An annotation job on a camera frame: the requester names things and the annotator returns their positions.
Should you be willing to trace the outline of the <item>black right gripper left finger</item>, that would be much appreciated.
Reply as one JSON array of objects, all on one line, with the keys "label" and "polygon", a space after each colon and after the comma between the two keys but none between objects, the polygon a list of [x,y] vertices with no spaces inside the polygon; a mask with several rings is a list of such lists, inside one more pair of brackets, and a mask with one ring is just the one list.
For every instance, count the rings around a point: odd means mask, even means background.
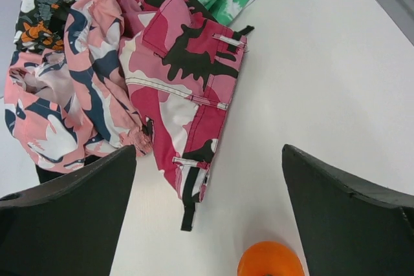
[{"label": "black right gripper left finger", "polygon": [[109,275],[136,171],[123,147],[1,198],[2,275]]}]

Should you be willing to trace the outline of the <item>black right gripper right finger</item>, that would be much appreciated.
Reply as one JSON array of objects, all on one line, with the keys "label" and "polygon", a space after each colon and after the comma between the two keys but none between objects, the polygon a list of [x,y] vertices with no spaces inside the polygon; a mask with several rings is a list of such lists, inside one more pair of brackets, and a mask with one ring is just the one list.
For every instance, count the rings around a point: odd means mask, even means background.
[{"label": "black right gripper right finger", "polygon": [[413,274],[413,196],[293,145],[282,168],[310,275]]}]

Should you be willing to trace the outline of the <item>pink navy patterned cloth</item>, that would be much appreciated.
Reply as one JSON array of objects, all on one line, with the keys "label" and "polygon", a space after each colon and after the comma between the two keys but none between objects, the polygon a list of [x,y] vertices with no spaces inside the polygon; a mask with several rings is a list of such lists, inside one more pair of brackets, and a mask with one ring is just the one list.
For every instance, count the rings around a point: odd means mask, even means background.
[{"label": "pink navy patterned cloth", "polygon": [[5,121],[35,165],[40,154],[68,164],[126,145],[139,156],[150,152],[119,60],[124,28],[118,0],[78,0],[65,24],[64,50],[14,52]]}]

